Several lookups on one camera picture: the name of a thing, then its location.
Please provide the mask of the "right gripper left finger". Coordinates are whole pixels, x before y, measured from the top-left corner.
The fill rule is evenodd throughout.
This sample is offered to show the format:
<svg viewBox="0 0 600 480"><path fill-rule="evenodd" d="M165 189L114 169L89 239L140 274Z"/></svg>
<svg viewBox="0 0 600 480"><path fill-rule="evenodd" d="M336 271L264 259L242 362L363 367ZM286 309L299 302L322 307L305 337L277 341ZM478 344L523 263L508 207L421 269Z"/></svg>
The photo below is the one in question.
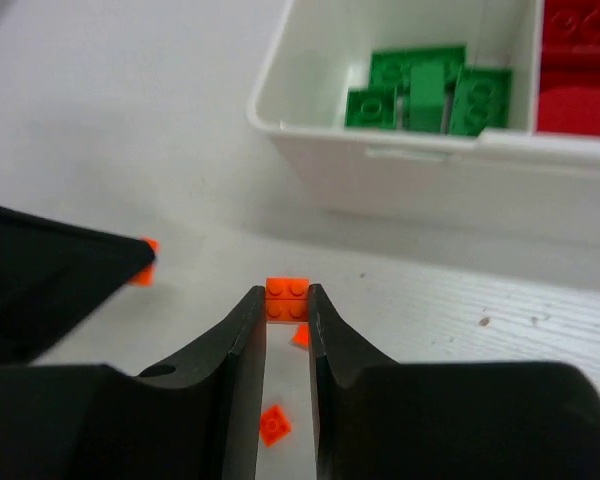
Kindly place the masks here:
<svg viewBox="0 0 600 480"><path fill-rule="evenodd" d="M108 365L0 367L0 479L251 479L264 290L136 376Z"/></svg>

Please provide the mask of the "red lego block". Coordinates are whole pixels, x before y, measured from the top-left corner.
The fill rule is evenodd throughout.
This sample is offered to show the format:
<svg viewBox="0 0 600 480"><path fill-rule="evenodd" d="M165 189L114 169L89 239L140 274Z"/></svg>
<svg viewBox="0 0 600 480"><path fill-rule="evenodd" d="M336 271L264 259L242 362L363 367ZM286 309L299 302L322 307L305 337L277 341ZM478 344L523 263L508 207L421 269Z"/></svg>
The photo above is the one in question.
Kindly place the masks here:
<svg viewBox="0 0 600 480"><path fill-rule="evenodd" d="M600 70L600 0L546 1L541 57L544 68Z"/></svg>

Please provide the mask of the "red curved lego piece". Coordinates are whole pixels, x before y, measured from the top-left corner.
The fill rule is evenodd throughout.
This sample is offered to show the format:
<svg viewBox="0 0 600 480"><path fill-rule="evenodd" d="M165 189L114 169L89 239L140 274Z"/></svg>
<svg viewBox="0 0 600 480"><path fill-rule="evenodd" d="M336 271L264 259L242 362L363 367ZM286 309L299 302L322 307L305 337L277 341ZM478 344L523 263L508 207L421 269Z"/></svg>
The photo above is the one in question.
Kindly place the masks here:
<svg viewBox="0 0 600 480"><path fill-rule="evenodd" d="M600 71L543 71L537 130L600 137Z"/></svg>

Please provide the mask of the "green lego pieces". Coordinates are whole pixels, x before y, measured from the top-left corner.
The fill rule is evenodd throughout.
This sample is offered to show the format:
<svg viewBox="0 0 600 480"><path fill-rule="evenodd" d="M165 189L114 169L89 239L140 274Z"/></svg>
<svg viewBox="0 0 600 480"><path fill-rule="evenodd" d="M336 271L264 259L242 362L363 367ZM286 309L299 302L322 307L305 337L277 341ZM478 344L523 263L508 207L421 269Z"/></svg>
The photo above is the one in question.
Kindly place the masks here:
<svg viewBox="0 0 600 480"><path fill-rule="evenodd" d="M464 45L371 54L368 84L347 94L344 125L476 137L508 124L513 74L467 62Z"/></svg>

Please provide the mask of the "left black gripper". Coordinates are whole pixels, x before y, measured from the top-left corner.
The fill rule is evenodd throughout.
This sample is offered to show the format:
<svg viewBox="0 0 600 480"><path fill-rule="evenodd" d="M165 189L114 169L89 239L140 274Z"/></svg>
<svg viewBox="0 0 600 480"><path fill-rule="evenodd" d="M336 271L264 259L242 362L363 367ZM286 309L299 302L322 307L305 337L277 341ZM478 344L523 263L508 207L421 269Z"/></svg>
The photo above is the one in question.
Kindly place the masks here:
<svg viewBox="0 0 600 480"><path fill-rule="evenodd" d="M25 364L154 258L138 238L0 206L0 364Z"/></svg>

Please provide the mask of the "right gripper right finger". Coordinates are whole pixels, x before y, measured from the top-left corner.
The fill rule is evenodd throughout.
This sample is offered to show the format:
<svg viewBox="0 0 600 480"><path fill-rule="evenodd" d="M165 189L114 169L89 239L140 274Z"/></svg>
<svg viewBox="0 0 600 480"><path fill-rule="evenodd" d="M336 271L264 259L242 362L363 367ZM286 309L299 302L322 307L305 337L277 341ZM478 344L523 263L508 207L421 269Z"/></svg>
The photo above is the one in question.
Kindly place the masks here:
<svg viewBox="0 0 600 480"><path fill-rule="evenodd" d="M555 361L397 362L308 294L321 479L600 479L600 396Z"/></svg>

